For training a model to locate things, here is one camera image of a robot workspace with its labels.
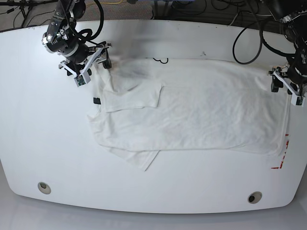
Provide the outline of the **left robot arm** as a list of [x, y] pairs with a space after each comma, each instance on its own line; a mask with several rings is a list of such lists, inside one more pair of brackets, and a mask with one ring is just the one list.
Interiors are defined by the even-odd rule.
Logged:
[[[307, 2], [305, 0], [263, 0], [262, 3], [268, 8], [270, 15], [260, 20], [252, 9], [250, 1], [246, 1], [255, 22], [246, 26], [236, 37], [232, 47], [234, 60], [241, 65], [251, 64], [259, 57], [263, 46], [274, 54], [286, 58], [286, 64], [272, 67], [269, 71], [269, 75], [272, 76], [271, 92], [278, 92], [279, 89], [286, 87], [288, 94], [291, 95], [291, 103], [303, 106], [307, 93]], [[294, 52], [286, 53], [269, 45], [264, 38], [264, 30], [270, 22], [280, 25], [284, 37], [293, 44]], [[235, 45], [242, 33], [254, 24], [259, 30], [259, 49], [251, 61], [241, 62], [236, 58]]]

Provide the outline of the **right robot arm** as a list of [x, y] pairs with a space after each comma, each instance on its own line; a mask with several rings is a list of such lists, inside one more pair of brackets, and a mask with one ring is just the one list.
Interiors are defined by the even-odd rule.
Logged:
[[59, 0], [47, 31], [42, 37], [42, 44], [48, 52], [65, 57], [59, 68], [65, 69], [67, 75], [73, 75], [77, 81], [85, 80], [85, 74], [92, 74], [90, 68], [95, 62], [103, 64], [105, 69], [112, 68], [108, 54], [111, 44], [106, 41], [94, 42], [104, 25], [102, 5], [98, 0], [94, 3], [100, 14], [99, 26], [95, 33], [89, 28], [76, 30], [77, 21], [83, 17], [86, 10], [85, 1]]

